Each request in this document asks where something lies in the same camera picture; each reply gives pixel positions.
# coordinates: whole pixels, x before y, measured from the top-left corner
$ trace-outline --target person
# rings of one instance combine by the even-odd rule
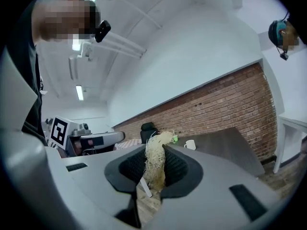
[[[287,20],[285,18],[272,22],[268,30],[268,35],[271,42],[286,53],[298,45],[299,35],[291,23],[293,17],[289,16]]]
[[[37,94],[22,131],[39,138],[47,146],[41,126],[40,74],[35,51],[41,41],[61,42],[73,35],[86,39],[95,34],[100,12],[92,0],[34,0],[25,9],[8,37],[6,47],[16,68]]]
[[[306,30],[304,29],[304,27],[302,27],[302,24],[294,15],[290,14],[289,18],[286,21],[285,34],[290,35],[290,38],[293,38],[294,40],[297,40],[297,38],[299,37],[304,44],[307,44]]]

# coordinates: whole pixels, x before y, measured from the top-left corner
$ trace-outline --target cable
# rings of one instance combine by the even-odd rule
[[[276,48],[277,48],[277,50],[278,50],[278,53],[280,54],[280,51],[279,51],[279,49],[278,49],[278,47],[276,46]]]
[[[287,14],[285,15],[285,17],[281,20],[281,21],[284,21],[288,15],[289,11],[287,11]]]

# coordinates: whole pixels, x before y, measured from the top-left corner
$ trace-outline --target ear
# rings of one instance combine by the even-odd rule
[[[281,36],[284,36],[284,35],[287,34],[287,33],[286,33],[286,30],[284,30],[284,29],[280,29],[280,30],[278,31],[278,33],[279,33]]]

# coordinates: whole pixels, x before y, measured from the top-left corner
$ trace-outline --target white desk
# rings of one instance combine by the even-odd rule
[[[283,156],[286,149],[293,149],[293,147],[285,146],[285,142],[287,139],[287,128],[291,127],[299,132],[297,135],[299,136],[296,140],[289,141],[295,147],[295,150],[300,151],[301,146],[301,132],[307,133],[307,111],[303,110],[292,110],[284,112],[278,115],[280,120],[280,135],[277,140],[277,151],[276,151],[276,163],[274,167],[274,173],[278,172],[280,164],[283,162]]]

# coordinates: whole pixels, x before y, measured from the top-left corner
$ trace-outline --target green object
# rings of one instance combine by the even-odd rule
[[[178,141],[178,136],[175,135],[175,136],[174,136],[174,141],[173,141],[173,143],[176,143],[177,141]]]

